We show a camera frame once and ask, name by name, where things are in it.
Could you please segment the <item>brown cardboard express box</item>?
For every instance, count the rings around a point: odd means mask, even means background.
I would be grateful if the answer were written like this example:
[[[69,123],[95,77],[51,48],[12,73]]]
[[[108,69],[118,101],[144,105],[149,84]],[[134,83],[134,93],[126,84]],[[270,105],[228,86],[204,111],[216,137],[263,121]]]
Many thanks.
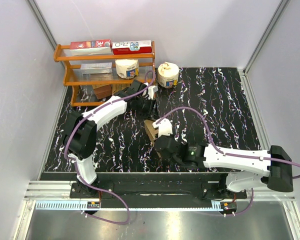
[[[157,128],[154,128],[154,126],[153,126],[153,123],[155,122],[154,120],[146,119],[143,122],[144,122],[144,128],[145,128],[146,134],[148,135],[151,145],[154,148],[155,141],[158,138],[159,130]]]

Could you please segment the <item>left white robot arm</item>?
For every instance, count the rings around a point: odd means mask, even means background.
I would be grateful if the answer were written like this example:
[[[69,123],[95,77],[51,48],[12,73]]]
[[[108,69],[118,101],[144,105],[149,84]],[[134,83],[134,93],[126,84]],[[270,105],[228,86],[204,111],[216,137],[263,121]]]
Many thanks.
[[[151,119],[155,114],[157,91],[157,85],[134,80],[129,87],[116,92],[102,105],[84,113],[73,111],[70,114],[65,122],[62,144],[64,158],[77,167],[75,192],[88,198],[99,193],[93,164],[98,130],[129,110]]]

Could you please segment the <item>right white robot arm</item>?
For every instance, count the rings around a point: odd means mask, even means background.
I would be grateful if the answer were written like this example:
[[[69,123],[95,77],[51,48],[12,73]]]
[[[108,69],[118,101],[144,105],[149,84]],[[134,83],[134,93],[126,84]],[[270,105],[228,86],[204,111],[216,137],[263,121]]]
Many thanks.
[[[218,194],[229,198],[243,190],[266,186],[281,193],[294,190],[291,158],[278,145],[269,150],[240,150],[213,147],[207,143],[178,143],[171,135],[162,135],[154,142],[155,151],[165,160],[188,170],[233,169],[220,178]]]

